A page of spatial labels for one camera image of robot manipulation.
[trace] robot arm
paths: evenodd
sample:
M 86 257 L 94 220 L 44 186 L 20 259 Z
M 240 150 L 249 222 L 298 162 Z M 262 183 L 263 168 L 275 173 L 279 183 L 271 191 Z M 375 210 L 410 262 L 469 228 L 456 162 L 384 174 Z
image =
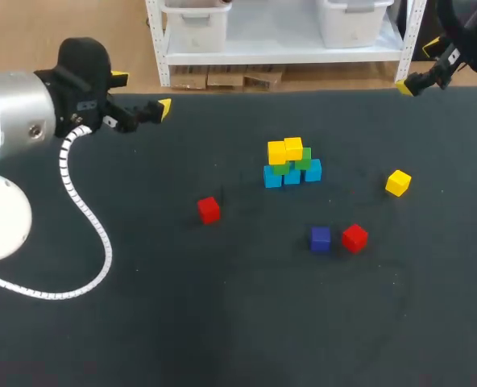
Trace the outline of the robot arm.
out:
M 128 75 L 111 71 L 106 49 L 91 38 L 66 39 L 54 69 L 0 73 L 0 158 L 64 138 L 75 127 L 92 132 L 102 123 L 127 133 L 140 123 L 161 123 L 170 100 L 150 101 L 133 111 L 113 102 L 110 89 Z
M 428 72 L 412 73 L 398 81 L 396 86 L 403 94 L 417 96 L 435 84 L 445 89 L 461 65 L 477 72 L 477 7 L 463 25 L 452 0 L 438 0 L 437 11 L 445 34 L 423 47 L 425 54 L 437 61 Z

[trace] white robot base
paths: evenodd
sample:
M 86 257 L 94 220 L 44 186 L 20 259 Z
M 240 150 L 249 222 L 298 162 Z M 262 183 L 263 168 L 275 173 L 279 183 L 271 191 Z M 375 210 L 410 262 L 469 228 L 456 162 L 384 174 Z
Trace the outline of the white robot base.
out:
M 31 205 L 25 193 L 0 176 L 0 260 L 16 252 L 31 229 Z

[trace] dark blue block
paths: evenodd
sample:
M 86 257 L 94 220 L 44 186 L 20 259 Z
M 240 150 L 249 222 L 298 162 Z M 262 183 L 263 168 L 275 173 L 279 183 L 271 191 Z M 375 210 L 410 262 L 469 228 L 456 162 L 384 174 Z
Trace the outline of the dark blue block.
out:
M 313 252 L 328 252 L 331 240 L 329 227 L 312 227 L 310 232 L 310 250 Z

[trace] red block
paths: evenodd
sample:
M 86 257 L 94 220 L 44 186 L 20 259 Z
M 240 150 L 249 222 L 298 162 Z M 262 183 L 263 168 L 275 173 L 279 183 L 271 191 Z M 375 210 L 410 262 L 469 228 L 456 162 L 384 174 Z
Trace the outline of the red block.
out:
M 221 218 L 221 209 L 214 197 L 201 199 L 197 202 L 197 208 L 204 224 L 217 222 Z
M 369 234 L 358 224 L 354 224 L 342 233 L 342 245 L 356 253 L 366 247 Z

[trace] white cable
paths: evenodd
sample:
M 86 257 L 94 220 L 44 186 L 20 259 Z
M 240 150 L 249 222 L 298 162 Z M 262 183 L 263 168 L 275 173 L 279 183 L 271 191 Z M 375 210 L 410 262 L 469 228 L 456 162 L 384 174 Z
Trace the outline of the white cable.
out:
M 104 264 L 102 266 L 101 272 L 87 285 L 83 286 L 82 288 L 72 290 L 70 292 L 63 292 L 63 293 L 47 293 L 47 292 L 39 292 L 37 290 L 31 290 L 28 288 L 24 288 L 23 286 L 11 284 L 8 281 L 4 281 L 0 279 L 0 287 L 11 290 L 16 293 L 23 294 L 24 296 L 40 298 L 42 300 L 50 300 L 50 301 L 59 301 L 59 300 L 67 300 L 69 298 L 79 297 L 85 293 L 88 293 L 90 290 L 94 289 L 97 285 L 99 285 L 104 277 L 110 271 L 111 266 L 111 259 L 113 256 L 113 252 L 111 249 L 110 239 L 104 230 L 104 227 L 98 221 L 97 217 L 93 214 L 90 208 L 83 202 L 79 194 L 77 193 L 76 189 L 74 188 L 72 181 L 70 180 L 70 174 L 68 173 L 68 153 L 70 152 L 70 146 L 72 143 L 82 137 L 83 135 L 88 135 L 92 132 L 89 127 L 81 125 L 71 131 L 67 137 L 64 139 L 63 144 L 61 145 L 60 151 L 60 174 L 61 180 L 63 181 L 64 187 L 67 190 L 67 194 L 73 200 L 77 207 L 81 210 L 81 212 L 85 215 L 85 217 L 92 223 L 93 228 L 99 234 L 99 237 L 102 241 L 102 246 L 104 247 Z

